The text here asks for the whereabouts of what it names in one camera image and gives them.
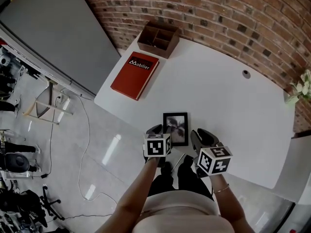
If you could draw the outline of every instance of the black pants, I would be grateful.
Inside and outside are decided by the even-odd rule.
[[[0,101],[0,111],[15,111],[15,106],[8,102]]]
[[[4,92],[4,93],[9,93],[13,91],[13,88],[7,86],[4,83],[0,83],[0,91]]]
[[[209,192],[206,185],[192,171],[190,166],[181,164],[178,169],[178,190],[186,190],[202,194],[213,200],[213,196]],[[162,192],[175,191],[173,187],[173,177],[171,175],[159,175],[152,182],[148,196],[152,196]]]
[[[30,152],[35,153],[35,147],[26,145],[17,145],[10,142],[4,142],[5,153]]]
[[[0,75],[0,83],[15,83],[16,79],[11,79]]]

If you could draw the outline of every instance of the picture frame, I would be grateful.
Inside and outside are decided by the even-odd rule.
[[[163,128],[171,126],[172,146],[188,146],[188,113],[163,113]]]

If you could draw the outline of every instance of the white cube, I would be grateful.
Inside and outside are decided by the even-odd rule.
[[[201,148],[197,165],[209,176],[227,171],[232,153],[228,147]]]
[[[145,157],[165,157],[171,151],[171,134],[145,134]]]

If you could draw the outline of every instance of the beige shirt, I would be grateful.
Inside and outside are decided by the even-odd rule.
[[[234,233],[217,215],[211,199],[190,191],[170,191],[147,198],[132,233]]]

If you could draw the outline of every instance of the brick wall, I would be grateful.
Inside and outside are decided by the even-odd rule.
[[[223,52],[285,89],[309,68],[311,0],[87,0],[117,48],[148,20],[181,28],[181,37]],[[311,103],[296,106],[294,131],[311,129]]]

